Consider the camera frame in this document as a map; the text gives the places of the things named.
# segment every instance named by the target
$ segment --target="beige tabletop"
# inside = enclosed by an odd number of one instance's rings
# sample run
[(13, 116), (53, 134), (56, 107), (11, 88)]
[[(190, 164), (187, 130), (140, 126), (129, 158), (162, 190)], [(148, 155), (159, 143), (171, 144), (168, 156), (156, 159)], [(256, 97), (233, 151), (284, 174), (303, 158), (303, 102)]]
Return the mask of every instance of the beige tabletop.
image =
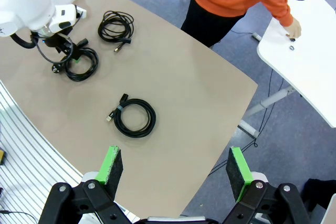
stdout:
[[(54, 74), (37, 49), (0, 39), (0, 79), (46, 139), (80, 172), (98, 170), (110, 145), (121, 148), (124, 172), (116, 201), (139, 217), (178, 216), (227, 145), (257, 85), (219, 55), (129, 0), (77, 0), (88, 11), (70, 37), (99, 55), (97, 72), (83, 82)], [(132, 43), (119, 53), (97, 28), (107, 10), (135, 19)], [(53, 60), (55, 49), (41, 46)], [(78, 65), (87, 63), (81, 60)], [(105, 118), (127, 93), (156, 111), (153, 132), (122, 135)], [(140, 126), (138, 108), (125, 123)]]

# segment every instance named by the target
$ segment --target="person's hand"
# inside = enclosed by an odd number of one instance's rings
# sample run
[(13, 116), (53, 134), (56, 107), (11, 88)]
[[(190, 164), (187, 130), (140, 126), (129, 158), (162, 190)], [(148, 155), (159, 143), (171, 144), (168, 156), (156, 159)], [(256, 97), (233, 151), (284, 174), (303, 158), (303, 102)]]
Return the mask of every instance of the person's hand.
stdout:
[(293, 23), (290, 26), (284, 26), (284, 29), (289, 33), (286, 36), (290, 39), (297, 39), (301, 36), (301, 26), (295, 18), (293, 18)]

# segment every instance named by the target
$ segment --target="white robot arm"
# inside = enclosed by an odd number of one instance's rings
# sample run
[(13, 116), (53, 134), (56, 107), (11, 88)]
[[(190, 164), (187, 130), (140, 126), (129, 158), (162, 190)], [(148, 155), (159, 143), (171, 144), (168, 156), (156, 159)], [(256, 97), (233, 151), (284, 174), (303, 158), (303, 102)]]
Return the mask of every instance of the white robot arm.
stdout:
[(86, 17), (86, 10), (75, 5), (54, 5), (51, 0), (0, 0), (0, 37), (11, 36), (28, 27), (41, 37), (73, 26), (80, 13)]

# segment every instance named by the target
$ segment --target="person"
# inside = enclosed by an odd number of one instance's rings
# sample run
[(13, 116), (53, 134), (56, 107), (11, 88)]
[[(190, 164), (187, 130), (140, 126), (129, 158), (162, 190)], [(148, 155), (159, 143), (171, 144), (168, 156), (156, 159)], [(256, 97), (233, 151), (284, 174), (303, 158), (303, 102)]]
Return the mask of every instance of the person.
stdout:
[(211, 47), (258, 2), (262, 2), (280, 21), (289, 38), (300, 37), (301, 26), (292, 17), (287, 0), (191, 0), (181, 30)]

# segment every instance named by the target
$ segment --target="floor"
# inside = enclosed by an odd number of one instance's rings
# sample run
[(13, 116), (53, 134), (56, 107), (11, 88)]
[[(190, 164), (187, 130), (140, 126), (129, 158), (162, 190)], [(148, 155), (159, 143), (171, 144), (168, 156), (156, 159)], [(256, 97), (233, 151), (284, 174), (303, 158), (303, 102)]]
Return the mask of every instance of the floor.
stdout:
[[(184, 21), (190, 0), (132, 0), (153, 13), (180, 27)], [(336, 0), (326, 0), (333, 8)], [(256, 31), (264, 34), (271, 19), (270, 13), (257, 4), (251, 8), (234, 30)], [(214, 51), (231, 62), (258, 83), (258, 90), (251, 102), (256, 104), (265, 98), (271, 69), (257, 55), (257, 42), (249, 35), (229, 33)], [(275, 92), (281, 78), (274, 73), (271, 93)], [(259, 128), (263, 113), (249, 118), (248, 123)], [(335, 179), (336, 131), (295, 93), (279, 101), (265, 130), (258, 138), (258, 147), (253, 146), (244, 155), (251, 170), (266, 174), (270, 183), (278, 186), (289, 182), (302, 189), (308, 178)], [(228, 146), (245, 146), (251, 139), (237, 130)], [(225, 149), (219, 158), (227, 158)], [(184, 215), (205, 215), (223, 221), (235, 204), (224, 168), (210, 175), (186, 206)], [(320, 223), (324, 209), (317, 207), (312, 214), (312, 223)]]

